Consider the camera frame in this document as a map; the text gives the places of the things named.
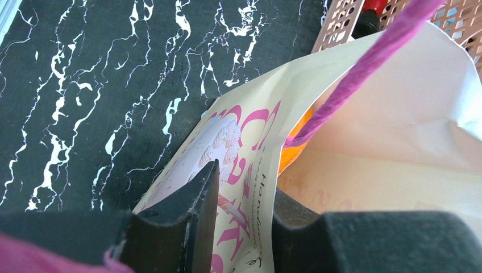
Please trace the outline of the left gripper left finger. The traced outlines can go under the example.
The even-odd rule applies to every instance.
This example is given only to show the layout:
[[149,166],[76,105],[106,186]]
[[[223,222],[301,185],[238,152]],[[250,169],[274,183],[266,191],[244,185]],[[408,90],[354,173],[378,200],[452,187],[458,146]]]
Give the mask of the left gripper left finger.
[[1,214],[2,272],[209,272],[219,163],[135,214]]

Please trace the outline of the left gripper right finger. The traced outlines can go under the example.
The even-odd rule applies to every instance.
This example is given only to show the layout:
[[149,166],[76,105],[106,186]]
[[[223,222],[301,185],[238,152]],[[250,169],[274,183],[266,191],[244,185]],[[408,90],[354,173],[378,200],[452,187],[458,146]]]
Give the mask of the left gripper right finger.
[[276,272],[480,272],[481,243],[442,211],[316,213],[276,191]]

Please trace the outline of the paper cake bag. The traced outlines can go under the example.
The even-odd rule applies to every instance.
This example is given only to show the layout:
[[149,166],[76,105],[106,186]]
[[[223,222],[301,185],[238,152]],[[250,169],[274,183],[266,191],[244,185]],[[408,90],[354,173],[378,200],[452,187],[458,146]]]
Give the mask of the paper cake bag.
[[[293,60],[219,97],[135,207],[220,167],[216,272],[274,272],[280,187],[323,211],[443,210],[481,236],[481,82],[410,1],[385,31]],[[310,108],[312,117],[289,137]],[[307,142],[278,175],[283,147]]]

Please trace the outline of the orange plastic file organizer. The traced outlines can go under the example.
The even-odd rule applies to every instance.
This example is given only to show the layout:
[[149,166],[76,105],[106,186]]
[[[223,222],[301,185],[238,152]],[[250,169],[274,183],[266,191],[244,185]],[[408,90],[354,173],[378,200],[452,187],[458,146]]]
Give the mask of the orange plastic file organizer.
[[[364,1],[325,1],[325,4],[326,12],[321,17],[313,53],[355,40],[352,32]],[[379,31],[392,24],[408,4],[409,1],[388,1]],[[462,46],[481,73],[481,1],[443,1],[430,22]]]

